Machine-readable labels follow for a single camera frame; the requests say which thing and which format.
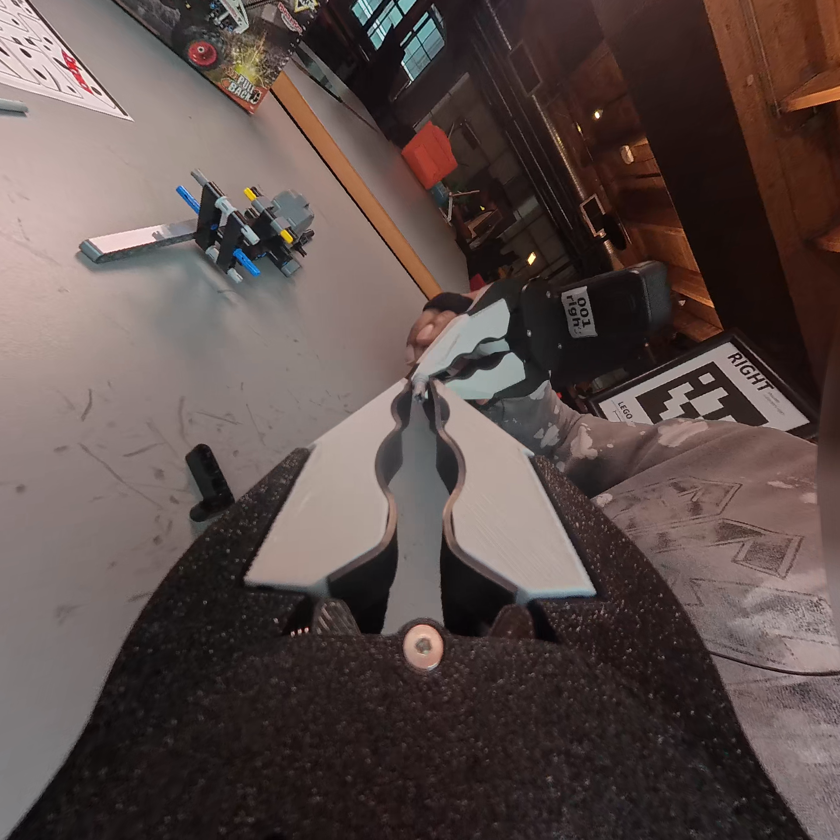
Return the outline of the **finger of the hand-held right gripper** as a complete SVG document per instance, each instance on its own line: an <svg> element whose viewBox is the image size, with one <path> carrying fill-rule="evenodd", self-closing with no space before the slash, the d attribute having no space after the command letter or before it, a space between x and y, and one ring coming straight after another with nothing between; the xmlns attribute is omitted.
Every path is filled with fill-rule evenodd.
<svg viewBox="0 0 840 840"><path fill-rule="evenodd" d="M511 309L505 299L490 304L472 301L476 308L459 314L413 365L413 373L428 376L445 371L461 360L480 356L513 356L506 340Z"/></svg>
<svg viewBox="0 0 840 840"><path fill-rule="evenodd" d="M432 374L431 379L468 402L489 401L527 378L525 364L518 356L480 356L461 362Z"/></svg>

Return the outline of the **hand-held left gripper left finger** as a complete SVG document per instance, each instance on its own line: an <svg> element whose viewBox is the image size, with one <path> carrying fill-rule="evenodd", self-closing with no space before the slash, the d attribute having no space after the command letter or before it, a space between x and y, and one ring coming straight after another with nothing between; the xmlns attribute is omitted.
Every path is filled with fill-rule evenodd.
<svg viewBox="0 0 840 840"><path fill-rule="evenodd" d="M400 380L315 440L245 574L250 587L332 597L362 632L380 632L398 562L390 484L410 422Z"/></svg>

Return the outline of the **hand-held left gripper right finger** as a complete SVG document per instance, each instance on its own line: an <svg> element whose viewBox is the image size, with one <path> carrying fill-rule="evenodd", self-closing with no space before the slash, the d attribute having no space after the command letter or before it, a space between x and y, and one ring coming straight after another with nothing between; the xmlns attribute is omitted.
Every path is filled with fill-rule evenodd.
<svg viewBox="0 0 840 840"><path fill-rule="evenodd" d="M487 634L507 606L594 597L531 450L442 383L432 381L427 396L449 493L440 554L447 630Z"/></svg>

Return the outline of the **person's right hand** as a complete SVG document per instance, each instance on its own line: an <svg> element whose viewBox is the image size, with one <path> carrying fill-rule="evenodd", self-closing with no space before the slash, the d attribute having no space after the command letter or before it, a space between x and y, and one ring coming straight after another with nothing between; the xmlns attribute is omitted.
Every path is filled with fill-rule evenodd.
<svg viewBox="0 0 840 840"><path fill-rule="evenodd" d="M411 327L406 339L406 364L414 365L427 347L457 316L456 312L450 310L424 309Z"/></svg>

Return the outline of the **framed printed tag board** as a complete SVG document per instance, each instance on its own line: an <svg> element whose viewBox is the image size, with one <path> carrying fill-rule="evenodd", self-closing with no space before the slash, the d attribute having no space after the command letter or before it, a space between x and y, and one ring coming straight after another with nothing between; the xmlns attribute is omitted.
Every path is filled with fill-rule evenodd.
<svg viewBox="0 0 840 840"><path fill-rule="evenodd" d="M669 419L724 421L776 429L815 441L819 412L779 365L738 330L585 400L612 422L659 424Z"/></svg>

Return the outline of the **black L-shaped beam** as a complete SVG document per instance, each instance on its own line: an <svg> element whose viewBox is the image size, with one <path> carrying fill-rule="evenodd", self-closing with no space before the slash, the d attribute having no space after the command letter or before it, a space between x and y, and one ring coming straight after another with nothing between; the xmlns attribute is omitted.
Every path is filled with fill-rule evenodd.
<svg viewBox="0 0 840 840"><path fill-rule="evenodd" d="M185 464L202 497L190 510L193 522L206 522L235 504L235 496L208 445L198 444L191 449Z"/></svg>

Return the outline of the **orange chair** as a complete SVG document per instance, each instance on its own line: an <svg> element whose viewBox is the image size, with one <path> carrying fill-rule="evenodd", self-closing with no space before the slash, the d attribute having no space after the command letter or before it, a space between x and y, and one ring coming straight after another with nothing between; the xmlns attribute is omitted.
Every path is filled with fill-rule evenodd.
<svg viewBox="0 0 840 840"><path fill-rule="evenodd" d="M402 149L402 157L427 191L451 175L459 165L446 132L433 122L426 122L414 135Z"/></svg>

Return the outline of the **brick-built chassis assembly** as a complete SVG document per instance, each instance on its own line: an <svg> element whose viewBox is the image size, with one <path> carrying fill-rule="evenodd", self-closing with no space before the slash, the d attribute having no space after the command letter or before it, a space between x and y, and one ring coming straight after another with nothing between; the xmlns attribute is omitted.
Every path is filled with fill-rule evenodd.
<svg viewBox="0 0 840 840"><path fill-rule="evenodd" d="M176 192L194 216L178 223L135 228L88 238L79 251L95 265L126 259L155 249L193 243L226 277L235 283L243 272L259 277L257 261L267 258L285 277L300 268L300 258L314 237L314 212L299 192L284 191L268 197L256 186L245 189L249 205L238 210L217 184L198 170L192 178L201 187L195 197L179 185Z"/></svg>

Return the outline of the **wooden shelf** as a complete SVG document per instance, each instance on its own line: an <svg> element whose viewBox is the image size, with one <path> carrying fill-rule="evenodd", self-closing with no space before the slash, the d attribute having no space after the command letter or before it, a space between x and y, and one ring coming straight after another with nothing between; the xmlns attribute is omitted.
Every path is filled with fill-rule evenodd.
<svg viewBox="0 0 840 840"><path fill-rule="evenodd" d="M703 4L815 354L838 320L838 2Z"/></svg>

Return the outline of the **window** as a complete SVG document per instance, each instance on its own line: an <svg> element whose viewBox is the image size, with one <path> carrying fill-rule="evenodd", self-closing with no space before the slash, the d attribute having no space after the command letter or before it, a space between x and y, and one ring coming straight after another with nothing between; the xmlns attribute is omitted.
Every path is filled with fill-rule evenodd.
<svg viewBox="0 0 840 840"><path fill-rule="evenodd" d="M447 27L438 6L432 1L355 1L350 11L376 58L395 49L397 69L411 85L446 46Z"/></svg>

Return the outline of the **toy set box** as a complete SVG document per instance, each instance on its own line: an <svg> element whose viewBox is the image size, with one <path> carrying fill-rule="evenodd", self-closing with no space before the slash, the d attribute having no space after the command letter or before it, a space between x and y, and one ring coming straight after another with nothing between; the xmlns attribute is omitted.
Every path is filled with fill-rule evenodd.
<svg viewBox="0 0 840 840"><path fill-rule="evenodd" d="M118 1L186 64L254 114L325 2Z"/></svg>

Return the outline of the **printed sticker sheet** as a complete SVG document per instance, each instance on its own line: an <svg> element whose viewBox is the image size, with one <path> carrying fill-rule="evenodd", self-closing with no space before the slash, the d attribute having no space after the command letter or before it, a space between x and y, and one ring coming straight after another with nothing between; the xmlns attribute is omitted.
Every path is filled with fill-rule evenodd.
<svg viewBox="0 0 840 840"><path fill-rule="evenodd" d="M2 89L132 121L30 2L1 2L1 83Z"/></svg>

